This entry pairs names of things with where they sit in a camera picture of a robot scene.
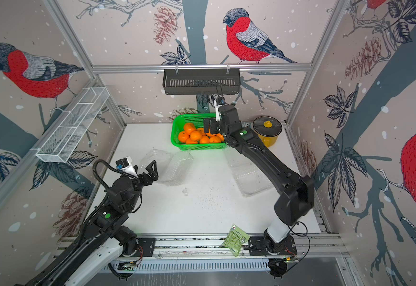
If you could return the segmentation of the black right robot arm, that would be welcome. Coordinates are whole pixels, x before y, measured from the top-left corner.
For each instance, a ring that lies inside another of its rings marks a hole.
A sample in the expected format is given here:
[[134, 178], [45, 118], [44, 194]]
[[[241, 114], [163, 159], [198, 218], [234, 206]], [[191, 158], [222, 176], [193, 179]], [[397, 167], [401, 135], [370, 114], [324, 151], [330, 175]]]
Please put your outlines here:
[[286, 250], [298, 220], [314, 207], [314, 180], [292, 171], [276, 157], [251, 128], [242, 126], [237, 109], [221, 97], [215, 103], [215, 117], [203, 120], [204, 131], [221, 134], [225, 143], [254, 163], [280, 195], [274, 205], [276, 219], [264, 232], [253, 251], [278, 255]]

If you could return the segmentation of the clear plastic clamshell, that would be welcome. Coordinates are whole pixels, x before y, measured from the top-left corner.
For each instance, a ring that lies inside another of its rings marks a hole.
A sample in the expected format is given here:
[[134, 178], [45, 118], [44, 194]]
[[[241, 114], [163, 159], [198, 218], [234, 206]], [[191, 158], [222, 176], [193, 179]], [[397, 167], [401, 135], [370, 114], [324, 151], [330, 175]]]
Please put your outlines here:
[[139, 173], [144, 172], [146, 167], [154, 160], [157, 163], [159, 174], [157, 182], [168, 187], [174, 187], [185, 182], [194, 159], [189, 151], [169, 153], [154, 148], [138, 163]]
[[227, 147], [224, 155], [231, 168], [233, 178], [240, 192], [245, 197], [251, 197], [273, 189], [271, 181], [250, 159]]

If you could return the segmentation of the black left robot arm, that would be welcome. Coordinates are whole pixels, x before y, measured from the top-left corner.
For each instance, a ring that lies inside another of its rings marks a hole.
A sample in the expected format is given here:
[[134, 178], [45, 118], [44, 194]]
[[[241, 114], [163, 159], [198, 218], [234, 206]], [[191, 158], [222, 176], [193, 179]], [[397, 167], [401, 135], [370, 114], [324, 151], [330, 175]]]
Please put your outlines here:
[[139, 174], [138, 167], [132, 165], [130, 158], [116, 161], [112, 167], [105, 160], [93, 163], [94, 178], [104, 187], [105, 196], [95, 210], [85, 219], [78, 237], [49, 266], [27, 282], [29, 286], [66, 286], [75, 285], [79, 280], [74, 277], [82, 265], [87, 266], [84, 275], [94, 269], [89, 260], [107, 265], [120, 280], [126, 280], [128, 274], [118, 273], [111, 265], [111, 259], [101, 254], [101, 248], [111, 241], [118, 250], [113, 259], [138, 255], [136, 263], [141, 263], [146, 248], [140, 244], [136, 233], [125, 226], [129, 215], [136, 213], [142, 206], [142, 190], [158, 181], [159, 173], [155, 160]]

